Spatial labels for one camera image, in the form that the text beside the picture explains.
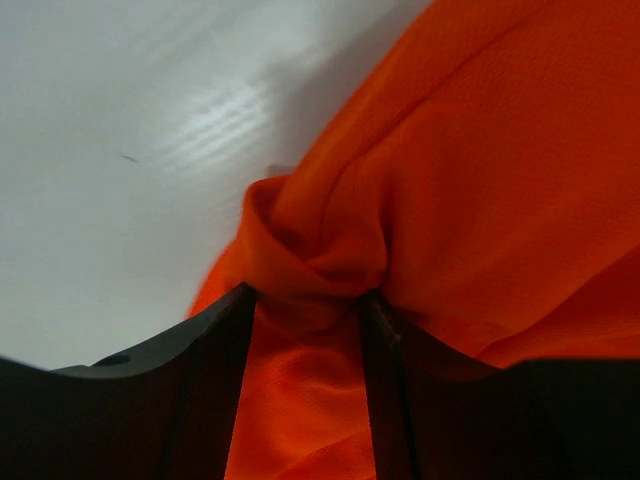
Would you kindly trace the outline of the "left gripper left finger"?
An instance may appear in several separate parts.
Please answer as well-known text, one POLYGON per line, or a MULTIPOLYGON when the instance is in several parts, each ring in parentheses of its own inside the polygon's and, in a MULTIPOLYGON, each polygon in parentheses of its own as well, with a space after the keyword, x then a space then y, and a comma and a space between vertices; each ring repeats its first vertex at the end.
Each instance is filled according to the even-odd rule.
POLYGON ((1 362, 5 479, 221 479, 256 294, 240 285, 192 318, 90 366, 1 362))

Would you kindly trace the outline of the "orange mesh shorts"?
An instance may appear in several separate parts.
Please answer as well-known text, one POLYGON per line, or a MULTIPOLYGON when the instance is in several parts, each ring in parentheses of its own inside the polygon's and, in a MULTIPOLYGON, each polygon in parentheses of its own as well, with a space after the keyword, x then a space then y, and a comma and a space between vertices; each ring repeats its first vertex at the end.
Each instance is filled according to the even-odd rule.
POLYGON ((505 367, 639 353, 639 5, 436 1, 288 175, 200 311, 260 293, 226 475, 371 479, 357 299, 505 367))

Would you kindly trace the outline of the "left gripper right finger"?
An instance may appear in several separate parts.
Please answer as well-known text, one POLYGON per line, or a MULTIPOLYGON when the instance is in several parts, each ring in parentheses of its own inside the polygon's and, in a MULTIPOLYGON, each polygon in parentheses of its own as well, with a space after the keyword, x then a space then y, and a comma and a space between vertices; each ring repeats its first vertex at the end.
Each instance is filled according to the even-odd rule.
POLYGON ((375 293, 359 329, 380 479, 635 479, 639 364, 529 360, 498 369, 375 293))

